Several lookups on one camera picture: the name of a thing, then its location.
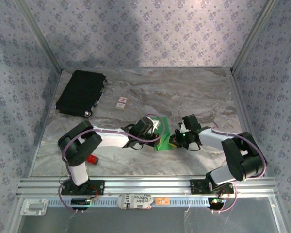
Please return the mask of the aluminium side rail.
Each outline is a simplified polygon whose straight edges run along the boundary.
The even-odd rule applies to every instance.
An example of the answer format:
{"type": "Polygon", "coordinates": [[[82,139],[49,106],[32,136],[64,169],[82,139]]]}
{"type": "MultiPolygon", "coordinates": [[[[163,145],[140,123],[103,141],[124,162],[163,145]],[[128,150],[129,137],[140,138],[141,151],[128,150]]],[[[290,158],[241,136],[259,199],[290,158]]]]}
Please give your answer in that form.
{"type": "Polygon", "coordinates": [[[38,122],[34,126],[35,137],[33,141],[33,149],[30,154],[30,162],[28,163],[28,171],[26,173],[25,178],[29,178],[32,175],[32,171],[34,168],[35,160],[37,157],[37,153],[39,151],[41,141],[43,138],[43,134],[46,128],[47,119],[52,109],[52,103],[55,97],[55,93],[58,87],[58,83],[60,80],[60,76],[62,74],[62,69],[59,71],[52,71],[46,81],[46,85],[42,92],[42,99],[44,101],[44,107],[42,107],[42,114],[38,120],[38,122]]]}
{"type": "Polygon", "coordinates": [[[243,131],[251,133],[253,139],[255,140],[255,142],[257,144],[257,147],[259,148],[260,152],[263,153],[263,150],[260,148],[260,146],[258,144],[258,140],[256,139],[256,135],[255,135],[254,130],[253,130],[253,125],[251,123],[250,116],[249,116],[248,110],[246,108],[245,101],[244,101],[244,98],[242,96],[242,92],[241,92],[240,86],[237,82],[237,79],[235,78],[235,76],[231,70],[229,70],[228,72],[230,74],[228,85],[229,85],[230,90],[231,90],[233,101],[236,105],[236,111],[238,114],[241,129],[243,131]]]}

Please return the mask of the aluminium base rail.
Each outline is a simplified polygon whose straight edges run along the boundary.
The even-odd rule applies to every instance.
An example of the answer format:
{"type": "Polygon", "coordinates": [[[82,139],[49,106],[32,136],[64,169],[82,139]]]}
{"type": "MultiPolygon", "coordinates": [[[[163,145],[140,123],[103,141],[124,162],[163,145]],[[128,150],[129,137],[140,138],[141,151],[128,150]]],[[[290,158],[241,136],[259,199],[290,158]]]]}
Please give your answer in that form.
{"type": "MultiPolygon", "coordinates": [[[[23,178],[18,184],[19,197],[56,197],[59,185],[65,177],[33,177],[23,178]]],[[[94,176],[91,180],[103,180],[106,197],[117,197],[120,194],[150,194],[154,197],[183,197],[208,196],[214,194],[191,194],[190,180],[204,179],[203,176],[94,176]]],[[[234,194],[223,194],[233,197],[237,194],[241,198],[270,197],[277,195],[279,189],[273,177],[249,178],[245,181],[230,182],[233,184],[234,194]]]]}

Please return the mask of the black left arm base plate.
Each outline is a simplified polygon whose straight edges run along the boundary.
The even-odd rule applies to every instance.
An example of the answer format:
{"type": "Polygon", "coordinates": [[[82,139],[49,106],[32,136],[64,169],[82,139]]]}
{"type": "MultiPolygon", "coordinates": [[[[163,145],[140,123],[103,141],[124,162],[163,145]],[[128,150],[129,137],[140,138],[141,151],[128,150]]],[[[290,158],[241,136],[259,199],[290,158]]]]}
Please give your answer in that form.
{"type": "Polygon", "coordinates": [[[64,188],[61,189],[61,194],[66,196],[99,196],[104,193],[104,184],[103,180],[88,180],[77,186],[72,180],[69,180],[63,183],[64,188]]]}

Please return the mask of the black hard case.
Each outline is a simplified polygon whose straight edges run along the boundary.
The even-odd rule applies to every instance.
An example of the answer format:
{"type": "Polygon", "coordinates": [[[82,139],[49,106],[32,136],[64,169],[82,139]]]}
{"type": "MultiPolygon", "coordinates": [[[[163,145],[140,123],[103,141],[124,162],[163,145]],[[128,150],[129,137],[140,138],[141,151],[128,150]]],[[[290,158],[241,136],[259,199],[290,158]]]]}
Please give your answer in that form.
{"type": "Polygon", "coordinates": [[[84,112],[92,111],[99,103],[106,84],[104,74],[76,70],[56,102],[56,109],[63,114],[85,118],[84,112]]]}

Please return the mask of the aluminium frame post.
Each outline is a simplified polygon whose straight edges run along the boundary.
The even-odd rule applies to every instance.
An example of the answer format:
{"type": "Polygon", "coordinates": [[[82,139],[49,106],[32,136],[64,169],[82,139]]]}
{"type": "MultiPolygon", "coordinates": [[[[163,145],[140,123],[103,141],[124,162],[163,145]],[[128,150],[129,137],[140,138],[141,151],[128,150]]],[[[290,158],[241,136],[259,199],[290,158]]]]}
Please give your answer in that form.
{"type": "Polygon", "coordinates": [[[18,7],[19,11],[21,12],[22,16],[24,17],[25,21],[27,22],[29,28],[31,29],[35,39],[37,40],[38,44],[41,47],[41,50],[43,51],[44,55],[48,59],[50,65],[54,68],[54,70],[57,73],[61,73],[62,69],[52,51],[50,48],[46,37],[43,35],[39,25],[37,24],[36,19],[34,18],[34,15],[31,13],[27,3],[25,0],[13,0],[18,7]]]}
{"type": "Polygon", "coordinates": [[[256,42],[260,32],[268,22],[271,13],[278,4],[278,2],[279,0],[266,0],[264,6],[262,7],[260,13],[257,16],[256,22],[254,23],[252,29],[250,30],[235,62],[233,63],[233,66],[231,67],[232,75],[236,75],[240,71],[250,50],[254,46],[254,43],[256,42]]]}

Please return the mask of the white plastic bracket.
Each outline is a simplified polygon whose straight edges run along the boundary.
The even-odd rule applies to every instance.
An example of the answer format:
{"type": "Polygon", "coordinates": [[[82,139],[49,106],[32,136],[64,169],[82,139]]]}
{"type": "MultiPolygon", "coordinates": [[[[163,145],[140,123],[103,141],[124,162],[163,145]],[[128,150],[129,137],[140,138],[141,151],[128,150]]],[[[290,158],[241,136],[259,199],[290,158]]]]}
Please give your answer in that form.
{"type": "Polygon", "coordinates": [[[49,201],[47,199],[28,199],[23,201],[20,214],[22,216],[43,216],[46,214],[49,201]]]}

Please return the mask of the green cloth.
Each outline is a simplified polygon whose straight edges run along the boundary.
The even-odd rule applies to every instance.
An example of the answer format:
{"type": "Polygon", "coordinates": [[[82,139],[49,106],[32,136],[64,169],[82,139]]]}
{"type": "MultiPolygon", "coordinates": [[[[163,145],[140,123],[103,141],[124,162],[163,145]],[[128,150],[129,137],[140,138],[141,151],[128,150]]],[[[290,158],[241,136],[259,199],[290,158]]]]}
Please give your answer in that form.
{"type": "Polygon", "coordinates": [[[156,143],[154,146],[154,151],[172,150],[173,146],[169,144],[169,138],[171,134],[170,134],[169,126],[168,126],[168,120],[166,117],[162,117],[161,119],[165,126],[164,132],[162,132],[163,130],[162,122],[157,117],[153,118],[154,121],[159,122],[154,133],[157,133],[159,136],[161,136],[159,142],[156,143]]]}

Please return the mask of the red bottle with silver cap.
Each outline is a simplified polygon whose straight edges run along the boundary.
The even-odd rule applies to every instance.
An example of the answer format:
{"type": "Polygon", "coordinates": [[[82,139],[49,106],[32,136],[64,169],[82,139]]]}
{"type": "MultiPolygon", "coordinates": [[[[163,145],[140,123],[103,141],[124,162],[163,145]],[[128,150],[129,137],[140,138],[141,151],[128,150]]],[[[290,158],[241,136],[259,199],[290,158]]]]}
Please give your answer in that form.
{"type": "Polygon", "coordinates": [[[86,161],[89,162],[89,163],[91,163],[91,164],[93,164],[93,165],[96,165],[96,164],[98,163],[98,161],[99,161],[99,158],[91,154],[91,155],[87,158],[86,161]]]}

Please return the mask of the newspaper wrapped roll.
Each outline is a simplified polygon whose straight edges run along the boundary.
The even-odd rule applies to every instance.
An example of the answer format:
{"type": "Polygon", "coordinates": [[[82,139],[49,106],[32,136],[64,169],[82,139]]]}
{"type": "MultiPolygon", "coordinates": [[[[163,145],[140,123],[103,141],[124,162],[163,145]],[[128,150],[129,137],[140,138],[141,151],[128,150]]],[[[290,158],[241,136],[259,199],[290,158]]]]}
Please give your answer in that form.
{"type": "Polygon", "coordinates": [[[117,206],[122,209],[150,209],[154,199],[149,194],[121,194],[117,206]]]}

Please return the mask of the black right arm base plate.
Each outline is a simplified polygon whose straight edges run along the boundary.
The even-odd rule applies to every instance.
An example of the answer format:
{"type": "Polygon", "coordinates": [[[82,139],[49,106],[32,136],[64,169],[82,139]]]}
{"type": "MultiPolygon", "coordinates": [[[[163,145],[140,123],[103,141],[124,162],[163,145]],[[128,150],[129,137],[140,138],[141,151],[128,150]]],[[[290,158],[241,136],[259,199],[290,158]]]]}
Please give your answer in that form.
{"type": "Polygon", "coordinates": [[[192,179],[190,180],[191,194],[234,194],[232,183],[217,185],[208,179],[192,179]]]}

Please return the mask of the small red white card box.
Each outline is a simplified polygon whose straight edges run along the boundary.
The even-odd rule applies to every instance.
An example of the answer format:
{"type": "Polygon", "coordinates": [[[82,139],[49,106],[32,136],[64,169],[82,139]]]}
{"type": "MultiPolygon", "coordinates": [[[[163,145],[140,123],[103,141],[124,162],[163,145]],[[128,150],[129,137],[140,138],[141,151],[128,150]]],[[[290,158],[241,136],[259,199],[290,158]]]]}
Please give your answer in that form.
{"type": "Polygon", "coordinates": [[[126,97],[119,97],[117,104],[115,106],[116,109],[124,110],[127,104],[128,98],[126,97]]]}

